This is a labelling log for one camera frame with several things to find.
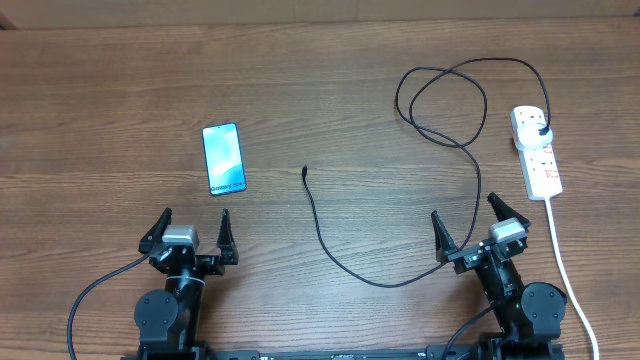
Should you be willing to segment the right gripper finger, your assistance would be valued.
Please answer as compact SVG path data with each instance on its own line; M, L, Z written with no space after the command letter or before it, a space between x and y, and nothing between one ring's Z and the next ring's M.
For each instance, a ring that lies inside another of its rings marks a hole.
M491 192L487 196L487 200L499 222L515 218L525 229L531 226L529 219L507 205L495 192Z
M436 260L439 263L448 263L449 257L458 251L458 247L437 211L431 213L431 221L435 235Z

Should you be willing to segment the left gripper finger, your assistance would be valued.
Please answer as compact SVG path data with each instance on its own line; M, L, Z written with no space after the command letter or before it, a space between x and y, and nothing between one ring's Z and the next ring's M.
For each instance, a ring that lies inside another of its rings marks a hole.
M139 241L138 251L141 254L148 254L156 244L162 242L162 236L166 228L171 224L171 216L172 209L165 208L156 223Z
M225 265L238 264L239 254L231 230L230 213L227 209L222 211L217 247L220 250L221 260Z

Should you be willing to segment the blue-screen Galaxy smartphone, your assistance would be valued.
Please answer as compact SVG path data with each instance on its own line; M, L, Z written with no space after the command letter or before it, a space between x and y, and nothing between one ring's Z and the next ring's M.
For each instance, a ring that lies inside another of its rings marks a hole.
M247 189L238 127L220 124L202 130L208 187L212 196Z

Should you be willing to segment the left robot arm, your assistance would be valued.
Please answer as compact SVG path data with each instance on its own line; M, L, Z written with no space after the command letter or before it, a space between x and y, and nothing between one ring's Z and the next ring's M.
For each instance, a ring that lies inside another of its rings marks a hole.
M239 262L230 214L222 211L218 254L198 252L199 237L192 225L173 225L167 208L139 242L139 252L166 276L162 289L139 299L134 320L139 328L138 359L213 359L214 351L197 339L200 310L208 276L222 276L227 265Z

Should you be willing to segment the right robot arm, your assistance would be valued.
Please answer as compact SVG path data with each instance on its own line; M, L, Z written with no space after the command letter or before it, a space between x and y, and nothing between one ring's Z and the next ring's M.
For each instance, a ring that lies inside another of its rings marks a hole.
M562 346L553 341L561 335L567 295L546 282L525 284L512 258L527 248L531 222L495 193L488 195L497 222L489 237L476 246L455 245L437 212L431 213L436 260L451 263L458 274L474 271L489 307L451 336L444 345L425 349L429 359L562 359ZM500 330L483 333L471 345L457 346L457 339L473 324L492 312Z

